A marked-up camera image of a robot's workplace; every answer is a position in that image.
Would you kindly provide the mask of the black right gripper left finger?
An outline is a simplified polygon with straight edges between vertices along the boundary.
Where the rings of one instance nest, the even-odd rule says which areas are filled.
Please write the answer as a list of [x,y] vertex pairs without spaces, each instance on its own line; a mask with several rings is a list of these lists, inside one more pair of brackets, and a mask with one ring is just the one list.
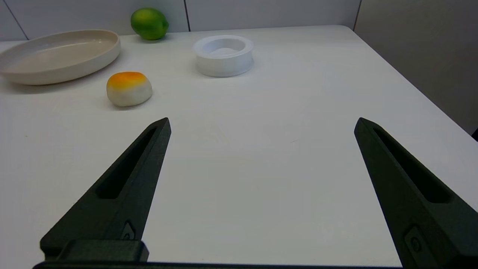
[[172,130],[154,121],[40,240],[47,262],[77,240],[139,241]]

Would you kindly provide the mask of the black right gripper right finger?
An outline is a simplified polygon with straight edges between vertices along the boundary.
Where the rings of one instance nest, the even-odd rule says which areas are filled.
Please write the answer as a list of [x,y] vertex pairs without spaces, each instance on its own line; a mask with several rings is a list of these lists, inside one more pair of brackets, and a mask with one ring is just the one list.
[[402,266],[476,269],[477,212],[378,124],[354,135]]

